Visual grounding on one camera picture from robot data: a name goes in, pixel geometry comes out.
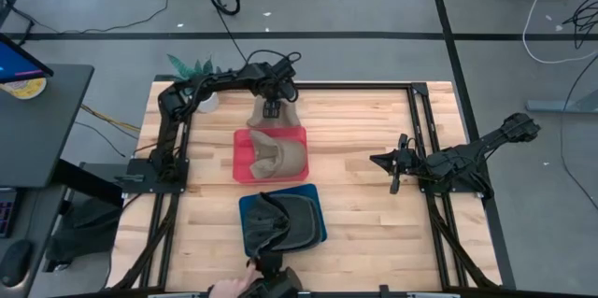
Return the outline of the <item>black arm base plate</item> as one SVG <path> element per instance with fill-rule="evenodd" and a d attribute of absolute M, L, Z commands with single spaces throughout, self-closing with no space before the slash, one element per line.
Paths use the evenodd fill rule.
<path fill-rule="evenodd" d="M 132 159 L 126 171 L 118 173 L 115 179 L 127 193 L 182 193 L 186 190 L 189 167 L 186 159 L 166 163 Z"/>

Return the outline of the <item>black desk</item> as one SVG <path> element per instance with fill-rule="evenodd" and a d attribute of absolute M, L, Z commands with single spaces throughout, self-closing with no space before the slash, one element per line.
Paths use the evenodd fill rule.
<path fill-rule="evenodd" d="M 0 188 L 37 190 L 56 183 L 121 206 L 121 187 L 61 158 L 94 67 L 50 68 L 54 75 L 33 99 L 0 92 Z"/>

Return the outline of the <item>black aluminium table frame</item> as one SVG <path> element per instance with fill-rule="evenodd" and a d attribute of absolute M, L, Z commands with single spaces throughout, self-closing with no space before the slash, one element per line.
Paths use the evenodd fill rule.
<path fill-rule="evenodd" d="M 178 204 L 166 289 L 202 291 L 241 276 L 243 248 L 238 202 L 270 183 L 233 177 L 233 139 L 253 109 L 247 92 L 223 92 L 218 108 L 193 117 L 187 190 Z M 404 90 L 304 90 L 297 102 L 306 128 L 307 181 L 317 188 L 327 229 L 315 248 L 288 254 L 308 291 L 436 291 L 441 282 L 427 204 L 417 181 L 391 177 L 370 161 L 394 149 L 400 135 L 426 122 L 419 96 Z"/>

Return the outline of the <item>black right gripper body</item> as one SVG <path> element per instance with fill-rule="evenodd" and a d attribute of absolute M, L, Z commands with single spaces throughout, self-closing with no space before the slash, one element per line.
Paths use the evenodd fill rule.
<path fill-rule="evenodd" d="M 410 138 L 406 134 L 399 136 L 397 148 L 392 152 L 392 166 L 390 175 L 392 176 L 392 184 L 390 187 L 391 194 L 397 194 L 400 187 L 400 176 L 403 174 L 411 175 L 413 169 L 418 169 L 420 166 L 420 159 L 417 152 L 409 147 Z"/>

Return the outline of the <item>green plant in white pot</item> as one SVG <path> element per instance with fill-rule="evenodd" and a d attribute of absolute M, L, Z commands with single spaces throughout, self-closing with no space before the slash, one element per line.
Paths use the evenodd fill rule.
<path fill-rule="evenodd" d="M 196 60 L 193 66 L 188 66 L 174 55 L 168 54 L 167 57 L 169 62 L 178 72 L 178 76 L 176 77 L 176 80 L 178 81 L 196 80 L 214 74 L 219 74 L 221 72 L 221 69 L 218 66 L 213 66 L 210 58 L 208 58 L 204 63 Z M 213 92 L 206 100 L 199 104 L 197 111 L 204 114 L 213 113 L 219 107 L 219 103 L 219 96 Z"/>

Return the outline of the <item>dark grey cap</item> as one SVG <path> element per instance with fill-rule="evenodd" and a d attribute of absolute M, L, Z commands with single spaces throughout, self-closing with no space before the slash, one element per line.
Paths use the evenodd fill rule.
<path fill-rule="evenodd" d="M 274 250 L 295 252 L 318 245 L 322 239 L 322 228 L 314 201 L 296 194 L 279 194 L 276 199 L 288 213 L 290 226 L 286 237 Z"/>

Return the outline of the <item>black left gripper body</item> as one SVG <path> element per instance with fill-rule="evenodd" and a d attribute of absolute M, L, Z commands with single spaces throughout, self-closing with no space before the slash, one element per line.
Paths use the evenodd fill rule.
<path fill-rule="evenodd" d="M 260 95 L 267 100 L 285 99 L 294 103 L 299 96 L 298 89 L 293 81 L 296 73 L 294 71 L 286 73 L 263 73 L 258 72 L 254 75 L 254 94 Z"/>

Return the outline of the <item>person's hand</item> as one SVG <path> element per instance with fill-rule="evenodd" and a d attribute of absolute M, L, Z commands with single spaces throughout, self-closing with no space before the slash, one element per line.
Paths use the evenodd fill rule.
<path fill-rule="evenodd" d="M 222 279 L 216 282 L 209 291 L 208 298 L 238 298 L 261 274 L 255 263 L 249 263 L 241 277 Z"/>

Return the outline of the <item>blue plastic bin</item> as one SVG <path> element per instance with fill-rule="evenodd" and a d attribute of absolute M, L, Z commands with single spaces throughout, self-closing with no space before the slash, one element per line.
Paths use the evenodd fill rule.
<path fill-rule="evenodd" d="M 305 185 L 291 187 L 291 188 L 287 188 L 287 189 L 283 189 L 283 190 L 279 190 L 279 191 L 265 192 L 265 193 L 272 196 L 275 199 L 276 199 L 276 196 L 279 194 L 296 194 L 296 195 L 303 195 L 303 196 L 308 197 L 311 200 L 313 200 L 315 203 L 315 207 L 316 207 L 317 211 L 319 212 L 320 224 L 321 224 L 321 228 L 322 228 L 322 239 L 319 242 L 319 244 L 324 242 L 327 239 L 327 230 L 326 230 L 326 226 L 325 226 L 324 219 L 323 219 L 323 212 L 320 207 L 320 199 L 319 199 L 318 191 L 317 191 L 317 188 L 315 185 L 305 184 Z M 239 212 L 240 212 L 240 219 L 241 219 L 241 224 L 242 224 L 242 234 L 243 234 L 243 221 L 244 221 L 243 215 L 247 212 L 249 207 L 253 204 L 253 201 L 255 200 L 255 198 L 258 194 L 259 193 L 245 196 L 239 200 Z M 260 255 L 262 255 L 266 252 L 278 252 L 278 251 L 275 251 L 274 248 L 272 248 L 269 251 L 262 252 Z"/>

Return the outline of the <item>beige cap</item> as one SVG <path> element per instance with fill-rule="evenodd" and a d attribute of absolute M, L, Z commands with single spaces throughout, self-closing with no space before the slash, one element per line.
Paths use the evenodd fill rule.
<path fill-rule="evenodd" d="M 286 128 L 300 126 L 301 122 L 296 112 L 295 103 L 289 103 L 281 100 L 279 116 L 277 118 L 267 119 L 263 116 L 263 107 L 265 99 L 257 96 L 251 116 L 247 120 L 250 128 Z"/>
<path fill-rule="evenodd" d="M 301 174 L 307 162 L 305 146 L 296 140 L 276 138 L 250 130 L 255 161 L 249 166 L 254 178 L 283 178 Z"/>

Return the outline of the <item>black computer mouse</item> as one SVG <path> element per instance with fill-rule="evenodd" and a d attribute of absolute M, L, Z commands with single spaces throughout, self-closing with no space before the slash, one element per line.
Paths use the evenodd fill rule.
<path fill-rule="evenodd" d="M 15 287 L 24 280 L 29 269 L 33 244 L 21 239 L 10 245 L 0 260 L 0 283 L 5 287 Z"/>

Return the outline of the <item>black cap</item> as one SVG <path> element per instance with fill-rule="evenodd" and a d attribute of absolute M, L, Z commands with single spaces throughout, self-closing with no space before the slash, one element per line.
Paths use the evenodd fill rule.
<path fill-rule="evenodd" d="M 243 220 L 244 248 L 250 257 L 257 257 L 279 245 L 291 229 L 287 209 L 264 192 L 256 196 Z"/>

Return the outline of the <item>dark keyboard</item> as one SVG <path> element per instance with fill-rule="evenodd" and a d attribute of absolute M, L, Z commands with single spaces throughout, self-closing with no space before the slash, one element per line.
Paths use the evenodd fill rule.
<path fill-rule="evenodd" d="M 21 194 L 13 188 L 0 188 L 0 238 L 9 238 L 18 216 Z"/>

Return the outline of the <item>grey desk foot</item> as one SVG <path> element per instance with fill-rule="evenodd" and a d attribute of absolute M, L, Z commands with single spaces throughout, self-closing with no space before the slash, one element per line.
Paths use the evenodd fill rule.
<path fill-rule="evenodd" d="M 532 112 L 598 114 L 598 90 L 590 92 L 576 101 L 528 100 L 525 107 Z"/>

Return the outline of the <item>monitor with blue screen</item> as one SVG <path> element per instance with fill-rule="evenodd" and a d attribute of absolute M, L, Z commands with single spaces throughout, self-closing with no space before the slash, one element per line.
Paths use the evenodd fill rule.
<path fill-rule="evenodd" d="M 0 84 L 52 76 L 49 67 L 0 33 Z"/>

